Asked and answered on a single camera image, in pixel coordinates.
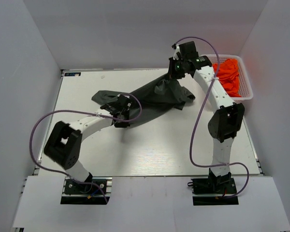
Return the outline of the dark grey t shirt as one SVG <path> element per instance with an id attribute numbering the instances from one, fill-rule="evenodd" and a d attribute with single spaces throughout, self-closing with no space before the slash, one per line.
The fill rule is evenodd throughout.
<path id="1" fill-rule="evenodd" d="M 132 122 L 115 123 L 116 128 L 137 127 L 165 114 L 172 108 L 182 110 L 187 103 L 192 103 L 196 97 L 176 79 L 168 79 L 164 74 L 153 81 L 132 91 L 129 118 Z"/>

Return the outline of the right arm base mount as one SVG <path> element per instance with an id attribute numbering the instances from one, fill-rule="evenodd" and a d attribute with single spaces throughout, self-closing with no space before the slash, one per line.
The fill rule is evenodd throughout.
<path id="1" fill-rule="evenodd" d="M 235 181 L 231 178 L 229 183 L 224 183 L 213 190 L 207 178 L 191 179 L 187 186 L 192 190 L 192 201 L 194 206 L 215 206 L 215 205 L 238 205 L 238 197 L 232 195 L 237 193 Z"/>

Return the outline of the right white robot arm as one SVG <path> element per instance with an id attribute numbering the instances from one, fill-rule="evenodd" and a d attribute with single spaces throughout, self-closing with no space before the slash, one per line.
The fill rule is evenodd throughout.
<path id="1" fill-rule="evenodd" d="M 213 116 L 208 131 L 213 138 L 213 158 L 209 165 L 209 183 L 214 186 L 228 183 L 231 179 L 231 148 L 240 130 L 245 108 L 228 95 L 218 80 L 212 62 L 207 56 L 199 56 L 194 42 L 173 44 L 174 55 L 169 59 L 168 74 L 171 79 L 181 79 L 186 74 L 199 84 L 209 102 Z"/>

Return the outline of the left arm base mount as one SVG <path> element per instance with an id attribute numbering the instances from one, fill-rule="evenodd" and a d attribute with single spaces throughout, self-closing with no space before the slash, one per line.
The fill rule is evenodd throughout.
<path id="1" fill-rule="evenodd" d="M 99 186 L 109 200 L 111 196 L 112 178 L 97 177 L 92 182 Z M 107 205 L 99 188 L 95 185 L 80 185 L 66 178 L 63 185 L 60 204 L 62 205 Z"/>

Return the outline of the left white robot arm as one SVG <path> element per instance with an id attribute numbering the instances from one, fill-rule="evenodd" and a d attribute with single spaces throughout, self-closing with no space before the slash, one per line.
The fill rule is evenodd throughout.
<path id="1" fill-rule="evenodd" d="M 86 116 L 78 121 L 55 124 L 44 147 L 44 154 L 64 169 L 71 178 L 89 183 L 92 174 L 79 161 L 82 142 L 92 134 L 110 127 L 129 126 L 132 99 L 118 95 L 116 101 L 102 105 L 94 116 Z"/>

